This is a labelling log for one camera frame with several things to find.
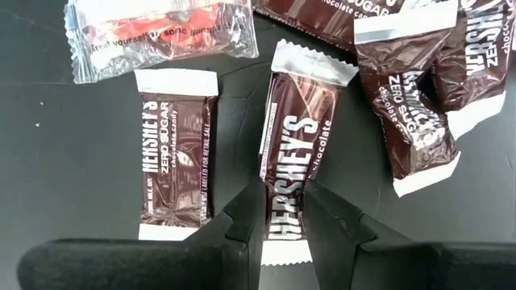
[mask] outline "crimped wrapper seal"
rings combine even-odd
[[[500,113],[513,34],[512,1],[460,3],[457,26],[432,69],[439,104],[456,139]]]
[[[358,68],[322,52],[316,52],[282,39],[274,52],[273,72],[292,73],[328,84],[347,86]]]

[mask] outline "hershey's chocolate bar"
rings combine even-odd
[[[186,73],[182,79],[170,79],[185,72],[190,76]],[[209,81],[209,89],[202,88],[202,84],[201,88],[187,87],[185,78],[195,77],[196,72],[208,79],[194,80]],[[144,101],[144,204],[139,238],[182,240],[211,218],[210,136],[212,110],[218,99],[216,75],[143,70],[136,76]]]
[[[415,3],[411,0],[256,0],[254,9],[354,52],[354,19],[395,14]]]
[[[418,19],[439,22],[406,27]],[[417,88],[456,22],[456,2],[355,21],[360,77],[379,116],[399,196],[448,178],[459,152],[447,118]]]
[[[456,139],[503,107],[513,29],[512,2],[460,2],[456,28],[433,68],[440,105]]]
[[[267,219],[262,264],[311,260],[302,221],[305,182],[321,164],[340,90],[357,68],[282,40],[272,63],[260,146]]]
[[[301,219],[302,191],[321,164],[339,91],[337,85],[273,73],[260,168],[267,185],[267,239],[306,238]]]

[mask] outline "black surface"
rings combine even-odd
[[[516,288],[516,243],[411,241],[317,182],[304,202],[321,290]]]
[[[138,233],[141,101],[134,75],[73,85],[64,4],[0,4],[0,289],[16,288],[16,263],[36,244]],[[211,56],[159,66],[211,69],[222,82],[217,212],[256,170],[276,42],[286,38],[343,55],[269,21],[257,19],[256,30],[259,59]],[[450,179],[400,199],[392,189],[380,123],[355,79],[339,103],[318,180],[416,240],[514,242],[514,89],[511,74],[501,114],[459,140],[463,155]],[[311,264],[264,267],[261,279],[263,289],[317,288]]]

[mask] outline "red candy wrapper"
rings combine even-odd
[[[69,0],[64,14],[78,84],[166,60],[258,57],[249,0]]]

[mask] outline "hershey's logo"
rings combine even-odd
[[[398,113],[402,116],[404,127],[416,148],[426,147],[442,138],[444,129],[440,128],[437,113],[428,110],[420,99],[416,80],[421,76],[421,71],[405,72],[389,76],[389,85],[393,100],[398,105]]]
[[[158,173],[158,116],[153,114],[157,109],[157,101],[144,103],[142,113],[142,169],[144,172]]]
[[[503,0],[493,0],[473,9],[476,0],[462,0],[468,17],[466,34],[467,75],[498,66],[497,37],[503,28]]]
[[[295,139],[293,132],[301,131],[303,135],[317,133],[318,123],[311,118],[298,122],[297,116],[286,116],[283,121],[280,151],[276,167],[276,182],[274,191],[278,195],[273,198],[271,211],[270,239],[295,240],[302,237],[301,225],[298,220],[298,199],[292,196],[296,190],[301,190],[306,180],[306,173],[314,144]],[[301,149],[308,152],[301,154]]]

